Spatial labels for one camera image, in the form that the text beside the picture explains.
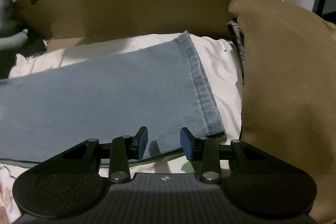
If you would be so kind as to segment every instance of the brown fabric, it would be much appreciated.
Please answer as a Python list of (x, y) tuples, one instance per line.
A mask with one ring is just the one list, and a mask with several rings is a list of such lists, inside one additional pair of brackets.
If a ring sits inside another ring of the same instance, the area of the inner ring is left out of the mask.
[(232, 0), (244, 34), (242, 139), (313, 176), (336, 218), (336, 26), (278, 0)]

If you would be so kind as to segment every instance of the brown cardboard panel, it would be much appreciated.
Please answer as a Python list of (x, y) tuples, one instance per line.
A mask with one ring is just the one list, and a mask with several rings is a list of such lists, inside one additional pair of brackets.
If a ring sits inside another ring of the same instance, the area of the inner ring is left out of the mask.
[(108, 37), (188, 30), (226, 37), (231, 0), (19, 0), (19, 17), (45, 38)]

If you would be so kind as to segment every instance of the brown garment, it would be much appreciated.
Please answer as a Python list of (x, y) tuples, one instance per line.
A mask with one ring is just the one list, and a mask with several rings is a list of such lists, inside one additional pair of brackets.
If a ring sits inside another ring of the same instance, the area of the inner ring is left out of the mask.
[(244, 34), (242, 139), (315, 179), (311, 216), (336, 218), (336, 26), (292, 3), (232, 0)]

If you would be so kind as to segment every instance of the metal screw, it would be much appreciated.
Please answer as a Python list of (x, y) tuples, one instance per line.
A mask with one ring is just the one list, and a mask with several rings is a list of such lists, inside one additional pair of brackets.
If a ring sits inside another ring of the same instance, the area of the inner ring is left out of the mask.
[(206, 182), (215, 182), (220, 177), (219, 173), (213, 171), (204, 172), (202, 176)]
[(111, 174), (111, 179), (120, 181), (127, 178), (127, 174), (124, 171), (117, 171)]

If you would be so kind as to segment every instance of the white sheet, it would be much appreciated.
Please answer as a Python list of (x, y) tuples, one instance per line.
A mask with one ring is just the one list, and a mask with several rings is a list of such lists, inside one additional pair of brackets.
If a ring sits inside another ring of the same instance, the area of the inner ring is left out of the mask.
[[(32, 73), (80, 63), (91, 58), (108, 55), (114, 52), (132, 52), (141, 48), (171, 41), (178, 35), (179, 34), (150, 34), (141, 37), (118, 39), (56, 50), (30, 59), (25, 59), (23, 56), (18, 55), (16, 66), (11, 70), (9, 77), (21, 77)], [(224, 39), (216, 41), (209, 37), (190, 36), (208, 76), (227, 133), (227, 143), (230, 143), (231, 140), (239, 138), (241, 129), (242, 76), (238, 53), (234, 46)], [(136, 172), (183, 173), (181, 168), (186, 163), (187, 159), (183, 156), (173, 160), (166, 159), (150, 164), (134, 166), (131, 167), (130, 170), (132, 176)], [(221, 161), (221, 166), (223, 174), (227, 174), (227, 161)], [(6, 167), (9, 168), (11, 173), (16, 175), (19, 175), (25, 170), (17, 166), (6, 165)], [(100, 169), (101, 176), (107, 177), (107, 174), (107, 169)], [(14, 179), (9, 176), (7, 176), (7, 178), (7, 180), (1, 178), (3, 180), (2, 187), (11, 189)], [(11, 222), (19, 216), (19, 212), (15, 205), (6, 207), (6, 210), (8, 211), (8, 215), (11, 216)]]

